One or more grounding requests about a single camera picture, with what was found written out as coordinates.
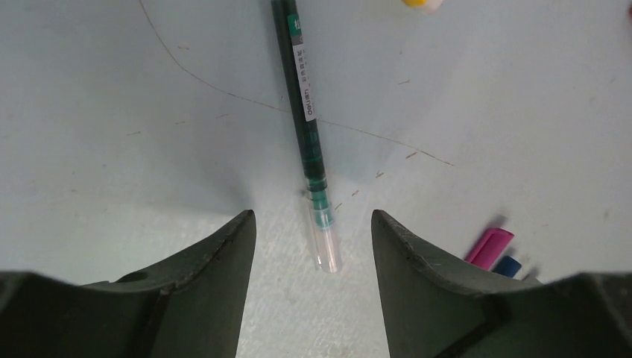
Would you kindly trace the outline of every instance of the transparent pen cap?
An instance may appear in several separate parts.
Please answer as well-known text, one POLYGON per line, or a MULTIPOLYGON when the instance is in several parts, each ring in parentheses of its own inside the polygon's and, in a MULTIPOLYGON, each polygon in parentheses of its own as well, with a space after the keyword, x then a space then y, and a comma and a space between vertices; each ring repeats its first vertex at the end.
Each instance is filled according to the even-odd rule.
POLYGON ((333 210, 327 197, 327 189, 309 193, 309 215, 320 268, 329 273, 340 271, 342 260, 338 247, 333 210))

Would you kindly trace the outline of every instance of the yellow object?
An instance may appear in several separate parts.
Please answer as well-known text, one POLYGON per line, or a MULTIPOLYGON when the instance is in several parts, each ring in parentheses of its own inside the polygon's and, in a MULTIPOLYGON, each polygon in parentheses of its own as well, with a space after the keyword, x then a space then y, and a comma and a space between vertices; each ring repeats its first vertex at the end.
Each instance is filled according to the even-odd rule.
POLYGON ((437 10, 443 0, 403 0, 404 4, 410 7, 421 9, 424 13, 431 13, 437 10))
POLYGON ((404 0, 404 3, 408 6, 421 6, 426 3, 426 0, 404 0))

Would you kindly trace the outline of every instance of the pen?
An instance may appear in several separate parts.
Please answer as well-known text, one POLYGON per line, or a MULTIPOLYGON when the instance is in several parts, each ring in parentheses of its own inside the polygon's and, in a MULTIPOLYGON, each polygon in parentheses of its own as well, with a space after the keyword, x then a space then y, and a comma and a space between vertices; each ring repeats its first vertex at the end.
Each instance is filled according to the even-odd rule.
POLYGON ((309 86, 305 46, 296 1, 273 0, 272 13, 307 182, 317 263, 325 272, 337 272, 341 268, 338 237, 334 231, 333 210, 327 195, 325 165, 318 139, 317 117, 309 86))

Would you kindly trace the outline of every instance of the pink marker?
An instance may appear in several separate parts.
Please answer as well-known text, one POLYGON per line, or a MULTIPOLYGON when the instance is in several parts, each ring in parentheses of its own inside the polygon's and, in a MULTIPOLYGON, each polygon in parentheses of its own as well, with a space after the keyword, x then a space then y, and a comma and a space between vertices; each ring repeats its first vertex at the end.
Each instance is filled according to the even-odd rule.
POLYGON ((465 260, 488 270, 513 238, 509 231, 497 227, 487 229, 465 260))

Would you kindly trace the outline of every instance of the blue marker cap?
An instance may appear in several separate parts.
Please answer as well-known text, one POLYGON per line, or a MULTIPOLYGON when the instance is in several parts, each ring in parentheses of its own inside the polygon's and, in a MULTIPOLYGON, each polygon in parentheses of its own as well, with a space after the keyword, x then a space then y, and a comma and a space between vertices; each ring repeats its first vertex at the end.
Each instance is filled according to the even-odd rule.
POLYGON ((522 268, 522 265, 518 261, 516 261, 513 257, 505 256, 500 259, 500 261, 498 262, 496 267, 494 267, 494 270, 492 270, 492 272, 501 274, 503 276, 507 276, 509 278, 514 278, 514 276, 516 276, 516 274, 518 273, 518 271, 520 271, 521 268, 522 268))

